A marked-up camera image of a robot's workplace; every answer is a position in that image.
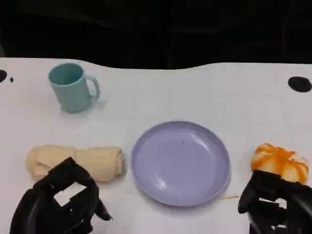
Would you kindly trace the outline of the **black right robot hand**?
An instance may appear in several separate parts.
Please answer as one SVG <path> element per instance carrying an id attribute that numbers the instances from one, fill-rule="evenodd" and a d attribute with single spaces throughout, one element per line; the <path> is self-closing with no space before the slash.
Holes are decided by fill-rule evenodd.
<path id="1" fill-rule="evenodd" d="M 238 202 L 251 234 L 310 234 L 312 188 L 281 176 L 255 170 Z"/>

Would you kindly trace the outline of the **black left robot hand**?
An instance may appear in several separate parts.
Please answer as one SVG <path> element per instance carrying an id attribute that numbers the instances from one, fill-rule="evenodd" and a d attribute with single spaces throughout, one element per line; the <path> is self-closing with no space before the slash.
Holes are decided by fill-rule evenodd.
<path id="1" fill-rule="evenodd" d="M 85 188 L 60 205 L 55 195 L 74 183 Z M 71 157 L 27 190 L 11 221 L 12 234 L 89 234 L 92 217 L 113 218 L 99 198 L 99 187 L 90 174 Z"/>

